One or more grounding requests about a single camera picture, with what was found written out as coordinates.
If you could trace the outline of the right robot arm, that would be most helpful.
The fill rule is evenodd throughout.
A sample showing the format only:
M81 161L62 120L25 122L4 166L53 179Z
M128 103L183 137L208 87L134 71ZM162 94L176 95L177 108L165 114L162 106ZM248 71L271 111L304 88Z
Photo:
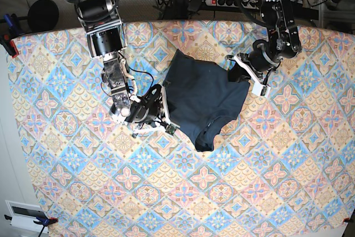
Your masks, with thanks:
M74 4L90 56L103 61L102 83L110 88L113 121L131 126L134 137L157 131L173 135L178 126L170 120L165 88L152 83L144 95L139 95L133 69L121 53L126 42L118 0L66 1Z

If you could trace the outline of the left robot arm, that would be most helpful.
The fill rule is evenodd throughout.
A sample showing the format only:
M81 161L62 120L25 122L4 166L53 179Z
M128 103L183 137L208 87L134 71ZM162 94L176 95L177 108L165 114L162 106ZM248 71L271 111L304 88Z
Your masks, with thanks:
M236 0L236 3L247 18L267 29L268 40L254 41L249 54L239 53L234 59L227 56L227 59L235 62L227 71L228 80L241 82L252 79L266 85L270 73L281 65L284 58L293 58L302 50L291 1L261 0L260 21L249 13L242 0ZM246 64L246 68L236 63L237 59Z

